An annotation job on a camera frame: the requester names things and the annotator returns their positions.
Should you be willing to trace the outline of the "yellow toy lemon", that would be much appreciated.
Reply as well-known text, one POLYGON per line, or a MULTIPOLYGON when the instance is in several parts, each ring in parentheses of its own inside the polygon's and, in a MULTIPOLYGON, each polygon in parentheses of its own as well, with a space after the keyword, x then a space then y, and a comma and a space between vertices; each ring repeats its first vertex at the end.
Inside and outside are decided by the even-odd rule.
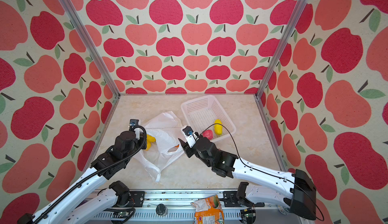
POLYGON ((221 120, 217 119, 215 122, 214 122, 214 133, 217 135, 217 136, 221 136, 223 134, 223 126, 222 126, 222 122, 221 120))

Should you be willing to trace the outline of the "white plastic bag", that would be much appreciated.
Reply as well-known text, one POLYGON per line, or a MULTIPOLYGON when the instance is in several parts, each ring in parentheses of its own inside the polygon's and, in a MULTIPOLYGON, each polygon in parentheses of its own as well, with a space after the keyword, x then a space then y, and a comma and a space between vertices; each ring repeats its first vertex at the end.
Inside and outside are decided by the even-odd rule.
POLYGON ((145 123, 148 135, 156 138, 148 151, 141 150, 134 158, 140 162, 155 182, 159 182, 161 172, 183 154, 179 138, 183 137, 182 123, 172 111, 157 115, 145 123))

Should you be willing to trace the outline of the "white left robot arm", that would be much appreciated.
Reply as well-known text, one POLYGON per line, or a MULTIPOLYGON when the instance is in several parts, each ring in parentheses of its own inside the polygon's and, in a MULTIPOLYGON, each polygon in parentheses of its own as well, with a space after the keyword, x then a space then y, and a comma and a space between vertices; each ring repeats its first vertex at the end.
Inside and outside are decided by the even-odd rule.
POLYGON ((54 201, 34 214, 26 213, 19 224, 85 224, 100 212, 114 206, 123 208, 133 203, 129 188, 116 181, 97 197, 83 201, 95 189, 116 173, 125 169, 129 161, 147 146, 147 132, 142 126, 130 127, 115 139, 114 145, 95 159, 91 167, 54 201))

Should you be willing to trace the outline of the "red toy apple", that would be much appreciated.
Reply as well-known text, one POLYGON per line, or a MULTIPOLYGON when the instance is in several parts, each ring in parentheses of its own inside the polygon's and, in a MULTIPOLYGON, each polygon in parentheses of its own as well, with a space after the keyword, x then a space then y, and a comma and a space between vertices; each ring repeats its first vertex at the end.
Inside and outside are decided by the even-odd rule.
POLYGON ((214 134, 213 134, 213 131, 212 130, 206 130, 202 133, 202 136, 209 139, 209 140, 212 140, 213 137, 214 137, 214 134))

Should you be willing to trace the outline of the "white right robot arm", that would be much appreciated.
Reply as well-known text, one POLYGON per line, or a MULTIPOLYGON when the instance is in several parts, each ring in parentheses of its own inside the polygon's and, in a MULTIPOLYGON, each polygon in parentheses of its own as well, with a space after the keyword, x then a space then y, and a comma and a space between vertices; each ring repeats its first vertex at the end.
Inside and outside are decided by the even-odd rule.
POLYGON ((278 203, 304 219, 317 220, 316 187, 303 170, 283 172, 248 163, 235 154, 220 150, 205 137, 186 137, 179 142, 190 158, 200 159, 212 172, 223 178, 246 180, 270 188, 280 195, 278 203))

